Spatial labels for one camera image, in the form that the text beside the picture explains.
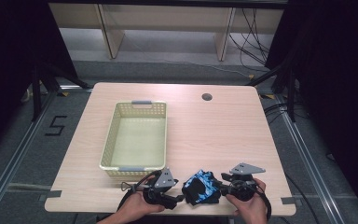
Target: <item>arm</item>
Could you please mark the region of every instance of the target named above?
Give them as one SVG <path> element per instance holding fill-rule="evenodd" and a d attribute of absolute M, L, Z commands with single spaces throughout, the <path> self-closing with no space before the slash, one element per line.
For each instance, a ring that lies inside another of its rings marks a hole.
<path fill-rule="evenodd" d="M 256 178 L 255 182 L 263 191 L 266 190 L 266 184 L 264 182 Z M 247 202 L 243 202 L 230 194 L 226 195 L 226 198 L 229 202 L 237 207 L 237 210 L 234 212 L 234 216 L 241 215 L 245 223 L 267 223 L 267 207 L 261 199 L 260 195 L 255 194 L 254 197 Z"/>
<path fill-rule="evenodd" d="M 98 224 L 124 224 L 138 220 L 150 213 L 162 212 L 164 209 L 162 205 L 145 202 L 142 192 L 135 192 L 116 213 L 99 221 Z"/>

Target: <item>gray floor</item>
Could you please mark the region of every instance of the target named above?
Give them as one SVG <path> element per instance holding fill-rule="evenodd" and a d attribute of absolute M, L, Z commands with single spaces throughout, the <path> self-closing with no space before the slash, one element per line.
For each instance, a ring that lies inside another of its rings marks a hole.
<path fill-rule="evenodd" d="M 243 68 L 240 54 L 231 42 L 225 61 L 218 62 L 212 34 L 128 31 L 114 60 L 107 58 L 100 31 L 62 29 L 62 35 L 80 78 L 90 84 L 99 81 L 122 81 L 243 85 L 249 81 L 250 75 L 263 74 Z M 240 35 L 234 37 L 241 41 Z M 268 46 L 272 36 L 262 35 L 260 39 Z M 263 69 L 259 67 L 259 63 L 249 58 L 243 57 L 242 60 L 245 65 Z M 260 84 L 258 91 L 261 94 L 269 93 L 272 81 Z M 60 168 L 89 96 L 89 91 L 70 91 L 68 96 L 54 97 L 0 202 L 0 223 L 92 223 L 95 214 L 49 213 L 44 209 L 44 196 Z M 275 99 L 268 98 L 261 99 L 261 102 L 265 108 L 277 104 Z M 1 138 L 0 176 L 31 124 L 32 110 L 32 101 L 24 103 Z M 56 119 L 56 124 L 64 126 L 62 134 L 46 136 L 46 133 L 58 131 L 49 127 L 56 116 L 66 116 Z M 313 186 L 293 137 L 287 129 L 284 116 L 277 109 L 267 114 L 267 120 L 283 169 L 299 186 L 296 188 L 288 181 L 296 199 L 297 212 L 286 219 L 290 223 L 315 223 L 310 208 L 300 194 L 301 190 L 319 222 L 330 223 L 320 195 Z M 358 223 L 358 200 L 339 167 L 325 157 L 328 148 L 301 105 L 296 106 L 296 126 L 326 187 L 332 193 L 344 222 Z M 269 223 L 284 221 L 280 217 L 273 217 Z"/>

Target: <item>light green basket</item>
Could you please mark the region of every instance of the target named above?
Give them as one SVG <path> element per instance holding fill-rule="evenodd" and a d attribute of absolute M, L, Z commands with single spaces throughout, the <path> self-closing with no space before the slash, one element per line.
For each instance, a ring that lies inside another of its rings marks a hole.
<path fill-rule="evenodd" d="M 110 176 L 147 175 L 165 167 L 167 105 L 117 103 L 100 162 Z"/>

